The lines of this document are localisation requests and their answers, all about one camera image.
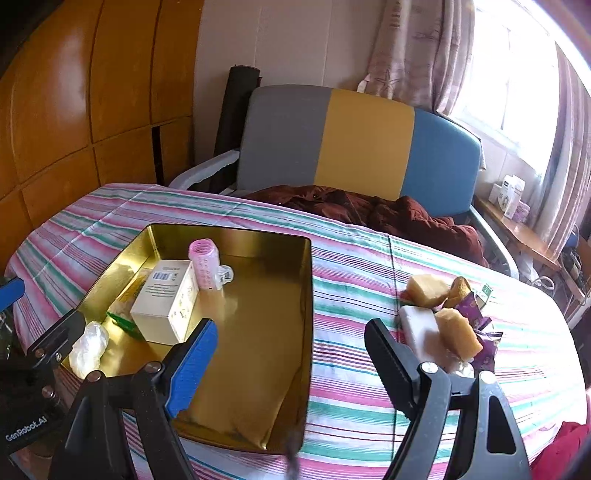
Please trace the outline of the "purple snack wrapper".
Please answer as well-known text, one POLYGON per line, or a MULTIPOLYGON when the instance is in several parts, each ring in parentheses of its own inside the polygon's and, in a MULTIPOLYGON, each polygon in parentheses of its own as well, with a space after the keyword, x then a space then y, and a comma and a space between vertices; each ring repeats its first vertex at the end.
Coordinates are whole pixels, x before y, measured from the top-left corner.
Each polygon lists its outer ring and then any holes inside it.
POLYGON ((479 300, 480 298, 474 292, 470 292, 459 302, 455 309, 468 319, 477 336, 477 340, 483 347, 471 362, 475 371, 490 371, 494 373, 496 354, 503 333, 497 331, 485 332, 485 328, 492 323, 492 319, 482 314, 479 300))

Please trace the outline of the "yellow sponge block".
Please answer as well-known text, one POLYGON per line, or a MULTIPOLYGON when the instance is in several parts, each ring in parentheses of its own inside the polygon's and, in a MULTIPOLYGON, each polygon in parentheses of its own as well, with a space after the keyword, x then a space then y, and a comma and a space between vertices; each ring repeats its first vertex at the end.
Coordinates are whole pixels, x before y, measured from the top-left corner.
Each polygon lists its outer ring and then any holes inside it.
POLYGON ((435 319, 443 344, 463 362, 473 360, 483 350, 468 319, 458 310, 443 308, 435 319))

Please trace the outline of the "white plastic bag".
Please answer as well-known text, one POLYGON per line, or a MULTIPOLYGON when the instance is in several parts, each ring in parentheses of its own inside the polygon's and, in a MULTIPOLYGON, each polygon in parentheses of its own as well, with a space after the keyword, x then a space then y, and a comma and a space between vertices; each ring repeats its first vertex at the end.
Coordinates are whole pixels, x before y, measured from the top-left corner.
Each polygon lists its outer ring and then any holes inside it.
POLYGON ((90 372, 99 370, 101 357, 109 343, 107 330, 98 322, 85 326, 82 336, 73 344, 69 354, 72 372, 84 379, 90 372))

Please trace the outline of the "striped bed sheet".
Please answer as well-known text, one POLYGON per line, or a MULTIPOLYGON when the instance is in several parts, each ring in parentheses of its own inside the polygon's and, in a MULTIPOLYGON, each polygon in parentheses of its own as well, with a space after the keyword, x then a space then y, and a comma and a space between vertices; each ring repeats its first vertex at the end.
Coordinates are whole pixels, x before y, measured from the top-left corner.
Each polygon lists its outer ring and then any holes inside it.
POLYGON ((535 458, 566 422, 584 423, 587 396, 570 330, 542 291, 474 263, 394 236, 310 214, 157 185, 101 187, 32 227, 23 200, 1 203, 8 276, 26 285, 16 332, 30 345, 79 304, 116 255, 148 224, 182 223, 287 233, 311 240, 314 349, 301 448, 304 479, 380 479, 407 420, 390 406, 365 346, 373 318, 394 324, 409 277, 465 277, 490 286, 484 312, 503 335, 495 373, 535 458))

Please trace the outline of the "red cloth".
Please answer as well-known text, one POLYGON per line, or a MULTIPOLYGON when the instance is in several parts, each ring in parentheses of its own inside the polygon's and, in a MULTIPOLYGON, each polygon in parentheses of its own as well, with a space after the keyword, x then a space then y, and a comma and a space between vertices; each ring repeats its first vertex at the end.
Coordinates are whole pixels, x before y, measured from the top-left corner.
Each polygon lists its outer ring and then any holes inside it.
POLYGON ((589 425, 563 422, 553 442, 531 464, 532 479, 559 479, 589 435, 589 425))

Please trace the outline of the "cream cardboard box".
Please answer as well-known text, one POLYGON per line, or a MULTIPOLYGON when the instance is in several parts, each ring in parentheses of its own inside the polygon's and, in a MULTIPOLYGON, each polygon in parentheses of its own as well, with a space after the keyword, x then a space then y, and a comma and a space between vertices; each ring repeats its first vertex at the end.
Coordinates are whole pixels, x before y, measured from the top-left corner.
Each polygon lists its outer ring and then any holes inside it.
POLYGON ((185 339, 197 294, 197 279, 189 260, 160 260, 130 314, 146 341, 172 346, 185 339))

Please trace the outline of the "gold metal tin box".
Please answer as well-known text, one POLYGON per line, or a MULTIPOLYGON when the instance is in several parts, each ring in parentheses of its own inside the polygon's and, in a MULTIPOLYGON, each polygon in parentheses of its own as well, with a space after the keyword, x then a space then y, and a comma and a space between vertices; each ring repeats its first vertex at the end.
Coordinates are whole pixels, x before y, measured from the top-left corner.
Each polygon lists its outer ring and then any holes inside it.
POLYGON ((86 321, 102 323, 109 334, 100 368, 108 377, 132 374, 169 352, 167 345, 125 333, 107 309, 141 269, 186 259, 190 243, 201 238, 214 241, 235 278, 219 291, 197 295, 190 326, 214 320, 217 348, 173 426, 183 438, 226 449, 273 455, 300 450, 314 336, 307 238, 229 227, 145 227, 78 306, 86 321))

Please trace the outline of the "white foam block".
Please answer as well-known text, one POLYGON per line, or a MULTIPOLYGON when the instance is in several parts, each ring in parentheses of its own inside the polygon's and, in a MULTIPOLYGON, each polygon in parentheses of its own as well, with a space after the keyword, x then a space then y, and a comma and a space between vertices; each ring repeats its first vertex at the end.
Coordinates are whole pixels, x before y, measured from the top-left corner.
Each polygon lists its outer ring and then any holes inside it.
POLYGON ((451 357, 432 310, 406 305, 399 312, 405 342, 420 362, 433 362, 443 369, 450 365, 451 357))

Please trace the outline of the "orange-yellow scrub sponge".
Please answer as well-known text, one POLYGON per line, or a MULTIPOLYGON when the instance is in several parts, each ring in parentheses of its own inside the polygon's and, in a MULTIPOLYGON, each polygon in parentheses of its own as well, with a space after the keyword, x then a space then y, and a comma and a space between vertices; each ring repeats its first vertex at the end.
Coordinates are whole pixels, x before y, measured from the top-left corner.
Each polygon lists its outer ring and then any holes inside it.
POLYGON ((455 308, 460 302, 462 302, 470 293, 472 288, 466 278, 459 276, 457 277, 451 287, 446 301, 444 302, 445 308, 455 308))

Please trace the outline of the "yellow sponge piece far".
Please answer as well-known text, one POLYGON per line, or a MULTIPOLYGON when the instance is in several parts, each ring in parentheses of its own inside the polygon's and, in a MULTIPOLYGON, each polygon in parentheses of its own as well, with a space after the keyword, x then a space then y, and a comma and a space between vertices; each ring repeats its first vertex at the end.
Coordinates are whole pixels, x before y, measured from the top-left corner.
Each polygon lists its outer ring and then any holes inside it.
POLYGON ((435 308, 447 299, 450 286, 432 275, 413 275, 407 283, 406 291, 415 305, 435 308))

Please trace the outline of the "wooden side shelf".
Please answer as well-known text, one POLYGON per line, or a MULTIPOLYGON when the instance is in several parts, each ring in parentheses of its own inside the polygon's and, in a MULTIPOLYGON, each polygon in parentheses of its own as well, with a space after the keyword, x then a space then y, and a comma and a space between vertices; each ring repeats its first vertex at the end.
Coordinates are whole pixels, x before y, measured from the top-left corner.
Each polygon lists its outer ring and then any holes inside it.
POLYGON ((488 200, 475 196, 473 203, 481 214, 492 219, 494 224, 501 229, 520 253, 529 254, 535 261, 553 272, 560 271, 561 264, 558 260, 558 254, 554 253, 532 229, 508 219, 498 207, 488 200))

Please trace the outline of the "wooden wardrobe panels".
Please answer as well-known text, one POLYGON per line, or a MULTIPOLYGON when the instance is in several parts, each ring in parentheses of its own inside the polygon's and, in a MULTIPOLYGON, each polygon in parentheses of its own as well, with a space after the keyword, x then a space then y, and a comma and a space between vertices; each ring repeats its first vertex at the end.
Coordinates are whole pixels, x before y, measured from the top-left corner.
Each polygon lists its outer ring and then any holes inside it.
POLYGON ((1 77, 1 257, 96 188, 194 162, 199 1, 59 1, 1 77))

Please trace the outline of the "dark red blanket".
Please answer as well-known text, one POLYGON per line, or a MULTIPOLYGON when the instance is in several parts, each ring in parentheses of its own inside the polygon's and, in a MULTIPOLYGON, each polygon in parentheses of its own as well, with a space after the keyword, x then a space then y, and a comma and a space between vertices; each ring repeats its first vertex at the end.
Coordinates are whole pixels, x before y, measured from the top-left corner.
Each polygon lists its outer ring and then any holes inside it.
POLYGON ((272 205, 370 228, 488 267, 477 230, 449 216, 433 217, 416 200, 386 200, 325 186, 273 186, 246 196, 272 205))

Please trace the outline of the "white boxes on shelf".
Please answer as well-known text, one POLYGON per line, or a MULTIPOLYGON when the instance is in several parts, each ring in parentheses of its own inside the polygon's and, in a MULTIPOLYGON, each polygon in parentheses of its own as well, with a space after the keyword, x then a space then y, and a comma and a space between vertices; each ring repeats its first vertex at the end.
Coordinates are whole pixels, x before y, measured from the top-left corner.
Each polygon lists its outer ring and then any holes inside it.
POLYGON ((493 185, 488 201, 498 207, 503 216, 524 224, 530 212, 522 200, 526 182, 516 175, 506 175, 501 183, 493 185))

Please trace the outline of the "grey yellow blue chair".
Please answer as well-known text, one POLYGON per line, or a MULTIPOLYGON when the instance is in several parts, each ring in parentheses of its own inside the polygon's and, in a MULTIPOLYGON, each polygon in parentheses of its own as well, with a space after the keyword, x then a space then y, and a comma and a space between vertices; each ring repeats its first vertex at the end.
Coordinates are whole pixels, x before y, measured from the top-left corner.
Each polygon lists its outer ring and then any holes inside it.
POLYGON ((354 91, 310 85, 259 87, 249 99, 238 148, 176 176, 187 190, 235 165, 225 193, 318 185, 396 200, 408 196, 433 217, 469 220, 518 278, 507 247, 472 204, 480 140, 436 114, 354 91))

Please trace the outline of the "black rolled mat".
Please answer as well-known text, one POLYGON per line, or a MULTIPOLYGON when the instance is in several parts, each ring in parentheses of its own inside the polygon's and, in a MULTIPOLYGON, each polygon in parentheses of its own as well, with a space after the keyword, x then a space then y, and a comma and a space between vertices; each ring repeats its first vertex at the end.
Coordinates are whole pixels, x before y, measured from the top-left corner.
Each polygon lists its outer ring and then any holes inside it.
POLYGON ((215 138, 214 156, 240 148, 250 96, 259 88, 261 80, 260 71, 255 67, 235 65, 229 69, 215 138))

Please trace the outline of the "floral pink curtain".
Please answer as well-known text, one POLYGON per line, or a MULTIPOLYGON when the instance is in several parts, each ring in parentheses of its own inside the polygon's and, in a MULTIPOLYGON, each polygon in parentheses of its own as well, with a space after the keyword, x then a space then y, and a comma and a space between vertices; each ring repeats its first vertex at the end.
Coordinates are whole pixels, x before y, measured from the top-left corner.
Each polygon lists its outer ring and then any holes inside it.
POLYGON ((532 165, 529 227, 566 245, 590 189, 590 70, 529 1, 390 1, 358 91, 453 119, 532 165))

